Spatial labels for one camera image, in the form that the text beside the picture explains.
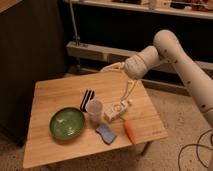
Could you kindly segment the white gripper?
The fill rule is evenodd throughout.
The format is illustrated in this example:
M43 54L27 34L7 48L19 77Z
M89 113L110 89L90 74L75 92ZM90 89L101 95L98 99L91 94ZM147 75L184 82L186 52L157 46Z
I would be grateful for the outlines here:
M108 66L105 66L101 69L101 72L121 72L124 71L126 75L131 79L138 79L138 67L134 59L126 59L124 62L114 63ZM125 91L121 97L121 100L125 100L129 97L133 89L137 84L137 80L129 80L126 82Z

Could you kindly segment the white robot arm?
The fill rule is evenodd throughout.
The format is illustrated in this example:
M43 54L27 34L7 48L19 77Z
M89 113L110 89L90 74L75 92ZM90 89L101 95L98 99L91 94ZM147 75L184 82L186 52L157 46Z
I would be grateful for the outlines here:
M101 69L124 71L133 80L141 79L150 69L168 61L181 78L200 112L213 128L213 80L185 53L178 38L170 30L158 31L153 45Z

